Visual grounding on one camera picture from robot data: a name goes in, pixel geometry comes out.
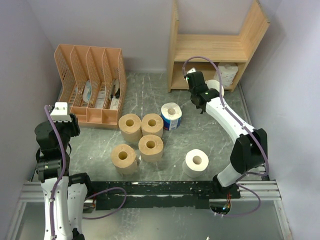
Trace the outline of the white patterned roll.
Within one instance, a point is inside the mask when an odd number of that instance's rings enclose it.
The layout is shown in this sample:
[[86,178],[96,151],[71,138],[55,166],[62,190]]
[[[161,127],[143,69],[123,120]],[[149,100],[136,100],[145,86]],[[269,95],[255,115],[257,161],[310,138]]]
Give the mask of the white patterned roll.
[[215,79],[206,80],[205,83],[209,89],[215,89],[224,97],[225,90],[224,87],[220,85],[220,82]]
[[217,67],[220,72],[222,86],[224,88],[229,87],[233,83],[238,72],[237,64],[231,62],[220,62]]

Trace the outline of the white patterned roll front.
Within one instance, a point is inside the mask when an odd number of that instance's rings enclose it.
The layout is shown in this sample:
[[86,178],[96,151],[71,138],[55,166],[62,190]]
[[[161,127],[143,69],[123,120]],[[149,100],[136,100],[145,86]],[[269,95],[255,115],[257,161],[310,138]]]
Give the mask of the white patterned roll front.
[[217,67],[220,72],[222,86],[224,88],[229,87],[233,83],[238,72],[237,64],[231,62],[220,62]]

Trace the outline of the blue white roll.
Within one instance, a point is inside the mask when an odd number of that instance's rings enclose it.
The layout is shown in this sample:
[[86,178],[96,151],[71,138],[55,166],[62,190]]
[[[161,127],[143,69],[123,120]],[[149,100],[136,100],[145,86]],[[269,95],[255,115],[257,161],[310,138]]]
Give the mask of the blue white roll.
[[163,119],[163,128],[167,131],[177,129],[181,124],[182,110],[177,103],[165,103],[161,107],[160,116]]

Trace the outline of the plain white roll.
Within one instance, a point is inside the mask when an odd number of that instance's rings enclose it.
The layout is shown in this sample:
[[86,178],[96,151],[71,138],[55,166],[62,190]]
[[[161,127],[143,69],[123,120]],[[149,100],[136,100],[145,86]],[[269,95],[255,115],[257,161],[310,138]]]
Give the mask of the plain white roll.
[[191,178],[201,176],[209,165],[208,156],[200,149],[190,150],[182,163],[182,170]]

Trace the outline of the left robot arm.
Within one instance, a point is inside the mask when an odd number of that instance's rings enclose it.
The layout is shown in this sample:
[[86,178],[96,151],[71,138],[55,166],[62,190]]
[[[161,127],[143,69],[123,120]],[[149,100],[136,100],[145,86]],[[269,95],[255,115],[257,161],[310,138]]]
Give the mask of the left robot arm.
[[49,121],[34,130],[39,149],[36,173],[44,196],[46,240],[83,240],[84,201],[94,192],[87,173],[69,174],[70,156],[61,147]]

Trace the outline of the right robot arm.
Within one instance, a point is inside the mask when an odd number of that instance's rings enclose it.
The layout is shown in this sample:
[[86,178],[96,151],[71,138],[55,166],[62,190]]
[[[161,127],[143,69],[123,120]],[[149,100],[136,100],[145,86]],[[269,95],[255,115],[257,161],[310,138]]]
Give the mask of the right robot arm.
[[230,163],[212,179],[213,195],[223,199],[245,175],[260,175],[253,169],[267,164],[267,133],[263,128],[256,129],[240,118],[218,90],[208,87],[201,71],[188,72],[185,80],[191,93],[191,102],[202,113],[213,117],[234,143]]

